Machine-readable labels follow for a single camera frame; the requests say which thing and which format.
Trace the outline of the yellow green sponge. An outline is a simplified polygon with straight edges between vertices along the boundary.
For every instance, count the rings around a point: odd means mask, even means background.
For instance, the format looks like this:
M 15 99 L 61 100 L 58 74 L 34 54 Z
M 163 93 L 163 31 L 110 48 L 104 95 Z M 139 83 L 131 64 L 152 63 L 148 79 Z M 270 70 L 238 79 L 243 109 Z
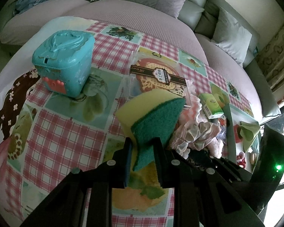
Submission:
M 163 89 L 144 92 L 122 105 L 115 116 L 125 137 L 137 147 L 133 171 L 139 171 L 154 161 L 153 138 L 162 145 L 169 143 L 186 100 Z

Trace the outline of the pink fluffy towel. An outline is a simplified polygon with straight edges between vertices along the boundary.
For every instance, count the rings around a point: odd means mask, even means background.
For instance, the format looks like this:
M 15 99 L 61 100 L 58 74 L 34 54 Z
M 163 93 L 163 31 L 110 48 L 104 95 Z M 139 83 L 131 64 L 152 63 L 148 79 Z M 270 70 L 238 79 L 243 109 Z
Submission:
M 226 117 L 209 119 L 203 110 L 201 100 L 191 96 L 191 107 L 183 110 L 179 117 L 180 145 L 177 150 L 187 158 L 188 149 L 208 149 L 211 156 L 221 158 L 226 139 Z

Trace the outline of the green white tissue pack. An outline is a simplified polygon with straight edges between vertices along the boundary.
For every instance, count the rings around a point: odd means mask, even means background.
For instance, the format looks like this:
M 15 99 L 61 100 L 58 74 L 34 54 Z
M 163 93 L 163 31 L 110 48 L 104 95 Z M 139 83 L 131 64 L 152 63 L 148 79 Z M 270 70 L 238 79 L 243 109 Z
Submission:
M 201 101 L 202 109 L 208 119 L 216 119 L 224 115 L 223 110 L 212 94 L 201 93 L 198 97 Z

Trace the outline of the red tape roll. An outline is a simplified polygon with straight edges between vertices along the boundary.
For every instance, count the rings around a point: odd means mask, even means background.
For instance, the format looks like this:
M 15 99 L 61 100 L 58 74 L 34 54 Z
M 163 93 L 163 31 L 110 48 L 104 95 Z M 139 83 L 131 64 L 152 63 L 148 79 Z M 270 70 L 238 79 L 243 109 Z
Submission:
M 236 124 L 234 127 L 234 136 L 235 136 L 235 142 L 236 144 L 243 141 L 243 137 L 241 135 L 241 126 L 239 124 Z

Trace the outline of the pink patterned cloth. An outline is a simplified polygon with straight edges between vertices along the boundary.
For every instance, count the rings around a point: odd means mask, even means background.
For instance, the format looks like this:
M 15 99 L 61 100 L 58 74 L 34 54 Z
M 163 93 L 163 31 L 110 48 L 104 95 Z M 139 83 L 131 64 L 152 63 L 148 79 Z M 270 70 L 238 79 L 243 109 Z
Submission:
M 175 150 L 184 159 L 189 157 L 190 150 L 207 148 L 211 156 L 221 158 L 223 142 L 218 139 L 221 128 L 212 122 L 186 122 L 173 133 L 169 148 Z

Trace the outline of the light green cloth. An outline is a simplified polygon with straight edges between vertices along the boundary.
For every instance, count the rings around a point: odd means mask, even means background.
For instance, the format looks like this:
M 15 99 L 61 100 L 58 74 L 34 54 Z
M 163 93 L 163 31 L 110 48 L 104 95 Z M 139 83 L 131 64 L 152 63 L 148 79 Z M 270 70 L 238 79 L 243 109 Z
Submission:
M 248 123 L 241 121 L 239 128 L 240 136 L 243 138 L 243 149 L 244 152 L 247 152 L 260 131 L 260 125 L 258 122 Z

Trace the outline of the teal shallow cardboard tray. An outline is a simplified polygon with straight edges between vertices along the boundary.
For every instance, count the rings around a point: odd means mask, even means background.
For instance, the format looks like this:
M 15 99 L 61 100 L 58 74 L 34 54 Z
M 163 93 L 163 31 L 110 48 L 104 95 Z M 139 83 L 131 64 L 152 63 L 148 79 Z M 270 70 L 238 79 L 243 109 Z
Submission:
M 228 155 L 226 157 L 248 172 L 253 173 L 254 166 L 257 162 L 257 157 L 259 156 L 261 133 L 258 132 L 251 147 L 245 151 L 243 143 L 244 138 L 241 137 L 239 129 L 242 122 L 248 124 L 257 124 L 257 121 L 230 103 L 223 107 L 223 112 L 227 119 L 226 137 Z

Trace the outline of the clear plastic box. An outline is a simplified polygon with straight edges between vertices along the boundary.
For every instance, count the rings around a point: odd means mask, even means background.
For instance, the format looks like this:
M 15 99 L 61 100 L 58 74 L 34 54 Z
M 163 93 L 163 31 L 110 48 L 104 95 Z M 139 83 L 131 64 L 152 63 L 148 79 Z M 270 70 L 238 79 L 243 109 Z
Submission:
M 169 91 L 191 107 L 186 79 L 178 63 L 147 52 L 131 52 L 124 76 L 123 93 L 128 100 L 153 89 Z

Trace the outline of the checkered picture tablecloth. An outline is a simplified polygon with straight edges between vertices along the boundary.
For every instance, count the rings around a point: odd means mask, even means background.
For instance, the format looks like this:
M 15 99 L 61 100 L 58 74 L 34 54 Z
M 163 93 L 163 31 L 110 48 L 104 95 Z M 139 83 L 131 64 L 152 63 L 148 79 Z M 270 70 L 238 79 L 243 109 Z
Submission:
M 91 75 L 77 99 L 46 88 L 32 63 L 34 51 L 60 30 L 95 38 Z M 115 111 L 125 102 L 123 80 L 133 52 L 171 64 L 195 94 L 222 99 L 262 118 L 255 87 L 237 63 L 201 35 L 179 26 L 169 31 L 63 16 L 46 23 L 0 73 L 0 214 L 20 226 L 75 166 L 93 169 L 120 146 L 124 135 Z

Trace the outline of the teal plastic box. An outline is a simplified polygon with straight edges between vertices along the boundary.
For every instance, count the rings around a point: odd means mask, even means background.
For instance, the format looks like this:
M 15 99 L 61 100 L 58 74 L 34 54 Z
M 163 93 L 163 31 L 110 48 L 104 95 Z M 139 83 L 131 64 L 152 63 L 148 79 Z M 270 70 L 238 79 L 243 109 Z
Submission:
M 33 53 L 32 63 L 49 91 L 80 95 L 91 73 L 95 38 L 86 31 L 60 30 Z

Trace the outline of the light grey cushion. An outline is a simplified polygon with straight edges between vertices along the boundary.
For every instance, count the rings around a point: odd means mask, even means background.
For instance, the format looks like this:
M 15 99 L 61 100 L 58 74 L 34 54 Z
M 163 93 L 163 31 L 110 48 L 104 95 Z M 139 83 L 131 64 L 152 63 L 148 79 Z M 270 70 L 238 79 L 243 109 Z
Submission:
M 211 42 L 243 66 L 252 34 L 225 9 L 220 8 Z

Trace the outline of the pink sofa cover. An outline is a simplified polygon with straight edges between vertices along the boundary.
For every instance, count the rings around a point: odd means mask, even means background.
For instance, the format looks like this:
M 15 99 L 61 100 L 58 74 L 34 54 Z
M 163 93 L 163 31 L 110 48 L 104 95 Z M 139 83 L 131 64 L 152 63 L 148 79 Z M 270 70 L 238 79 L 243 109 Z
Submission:
M 84 0 L 49 0 L 4 22 L 3 17 L 7 15 L 9 8 L 10 6 L 6 6 L 0 12 L 2 44 L 22 46 L 46 23 L 61 16 L 94 19 L 124 26 L 154 36 L 209 65 L 247 98 L 257 121 L 263 118 L 260 97 L 245 70 L 211 40 L 194 33 L 180 20 L 158 10 L 123 0 L 101 0 L 93 3 Z

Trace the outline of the grey sofa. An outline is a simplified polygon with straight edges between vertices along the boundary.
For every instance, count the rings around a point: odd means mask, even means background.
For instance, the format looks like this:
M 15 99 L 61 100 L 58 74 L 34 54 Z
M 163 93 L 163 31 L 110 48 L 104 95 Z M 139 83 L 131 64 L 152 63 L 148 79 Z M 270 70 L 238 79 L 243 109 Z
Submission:
M 6 6 L 10 6 L 10 8 L 7 11 L 7 15 L 3 17 L 4 22 L 8 22 L 15 16 L 14 4 L 8 2 L 3 8 Z M 260 97 L 261 105 L 263 107 L 263 117 L 269 119 L 279 116 L 281 111 L 275 101 L 273 92 L 271 91 L 264 75 L 260 72 L 260 68 L 255 63 L 255 50 L 259 37 L 256 31 L 238 12 L 236 12 L 225 0 L 197 0 L 195 2 L 185 1 L 177 19 L 186 24 L 194 33 L 199 33 L 211 40 L 218 22 L 220 8 L 229 12 L 252 34 L 250 47 L 247 50 L 247 55 L 243 62 L 243 69 L 250 77 Z M 18 45 L 3 45 L 11 51 L 17 51 L 21 47 Z

